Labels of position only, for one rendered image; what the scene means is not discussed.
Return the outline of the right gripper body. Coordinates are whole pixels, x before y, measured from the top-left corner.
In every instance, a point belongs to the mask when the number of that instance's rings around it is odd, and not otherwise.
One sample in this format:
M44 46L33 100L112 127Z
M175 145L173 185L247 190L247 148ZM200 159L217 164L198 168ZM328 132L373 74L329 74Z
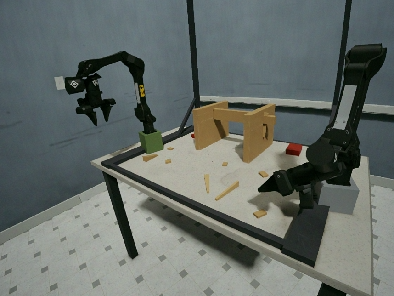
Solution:
M108 98L102 100L101 97L102 91L94 90L94 91L86 91L85 96L88 96L88 100L90 105L83 105L76 107L77 114L87 114L94 112L93 109L98 107L109 107L110 105L116 104L113 98ZM105 103L104 103L105 102Z

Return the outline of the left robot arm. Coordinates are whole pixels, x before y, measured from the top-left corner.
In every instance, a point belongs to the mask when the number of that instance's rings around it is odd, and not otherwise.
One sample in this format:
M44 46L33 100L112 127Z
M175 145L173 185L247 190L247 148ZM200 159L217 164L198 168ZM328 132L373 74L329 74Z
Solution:
M345 55L344 81L333 122L306 150L306 159L320 181L351 186L352 170L359 168L361 161L357 127L370 79L382 67L386 53L387 48L380 43L355 45ZM318 197L313 186L310 183L295 187L300 209L314 208Z

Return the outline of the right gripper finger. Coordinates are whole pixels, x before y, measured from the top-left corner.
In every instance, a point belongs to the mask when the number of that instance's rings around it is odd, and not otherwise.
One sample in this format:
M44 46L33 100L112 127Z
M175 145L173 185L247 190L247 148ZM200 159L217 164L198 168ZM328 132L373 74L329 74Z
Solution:
M93 122L93 124L95 126L97 126L96 112L88 113L88 114L85 114L85 115L87 115L90 118L90 120Z
M113 106L109 106L109 107L100 107L100 109L101 109L102 112L103 112L104 119L105 119L106 122L108 122L109 114L110 114L110 111L111 111L111 108L112 108L112 107L113 107Z

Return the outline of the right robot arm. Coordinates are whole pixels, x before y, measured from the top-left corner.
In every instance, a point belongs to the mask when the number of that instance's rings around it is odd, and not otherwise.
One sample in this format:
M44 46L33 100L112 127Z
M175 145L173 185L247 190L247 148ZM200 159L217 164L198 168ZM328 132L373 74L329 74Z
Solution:
M124 60L125 59L125 60ZM143 74L145 71L144 61L125 51L99 59L89 59L81 61L78 64L76 77L65 78L65 89L68 94L75 94L86 91L99 90L98 78L102 78L98 73L99 69L109 64L120 61L129 68L129 72L133 76L135 93L137 99L137 108L135 108L135 116L140 122L143 122L145 134L157 132L153 129L153 123L156 118L151 114L150 108L146 103L146 95L143 83ZM93 74L94 75L90 75ZM90 76L89 76L90 75ZM86 79L82 79L87 77Z

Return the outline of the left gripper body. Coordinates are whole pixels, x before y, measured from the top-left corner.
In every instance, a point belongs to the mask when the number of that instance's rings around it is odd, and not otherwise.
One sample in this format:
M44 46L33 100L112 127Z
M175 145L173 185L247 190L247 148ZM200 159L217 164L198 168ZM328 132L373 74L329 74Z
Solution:
M314 168L309 162L288 170L275 171L273 175L283 197L291 195L297 186L310 183L313 185L320 182Z

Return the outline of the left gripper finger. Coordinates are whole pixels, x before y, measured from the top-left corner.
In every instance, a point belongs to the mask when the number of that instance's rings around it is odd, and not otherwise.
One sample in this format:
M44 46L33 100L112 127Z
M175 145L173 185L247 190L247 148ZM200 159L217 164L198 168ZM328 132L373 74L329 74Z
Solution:
M277 191L281 194L277 182L275 180L274 175L272 175L265 183L263 183L259 188L258 192L272 192L272 191Z

